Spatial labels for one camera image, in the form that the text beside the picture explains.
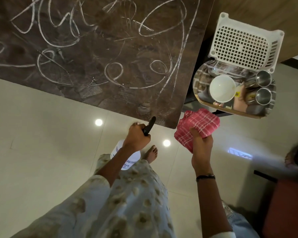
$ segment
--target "brown tabletop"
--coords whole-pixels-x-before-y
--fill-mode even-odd
[[[175,128],[214,0],[0,0],[0,79]]]

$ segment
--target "red cloth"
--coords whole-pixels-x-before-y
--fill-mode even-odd
[[[191,153],[193,153],[193,137],[190,128],[199,131],[202,138],[209,136],[220,126],[220,119],[205,108],[200,108],[197,112],[186,111],[184,117],[179,120],[177,131],[174,137]]]

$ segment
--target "floral dress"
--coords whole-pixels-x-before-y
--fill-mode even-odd
[[[97,172],[110,159],[101,155]],[[120,171],[112,187],[98,175],[16,237],[175,237],[167,189],[146,160]]]

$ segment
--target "tiled floor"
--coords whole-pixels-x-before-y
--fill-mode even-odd
[[[212,167],[223,200],[257,211],[268,181],[254,169],[282,177],[297,170],[283,165],[298,143],[298,70],[278,65],[277,100],[261,120],[221,118],[215,131]],[[94,124],[102,119],[103,125]],[[0,237],[8,237],[64,200],[127,134],[133,118],[0,80]],[[201,234],[191,154],[174,130],[154,126],[152,164],[169,191],[178,237]],[[165,139],[171,146],[164,147]]]

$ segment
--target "sleeve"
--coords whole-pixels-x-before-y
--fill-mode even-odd
[[[236,238],[234,232],[222,232],[212,236],[211,238]]]
[[[89,219],[97,219],[110,191],[108,181],[94,175],[61,204],[12,237],[72,237]]]

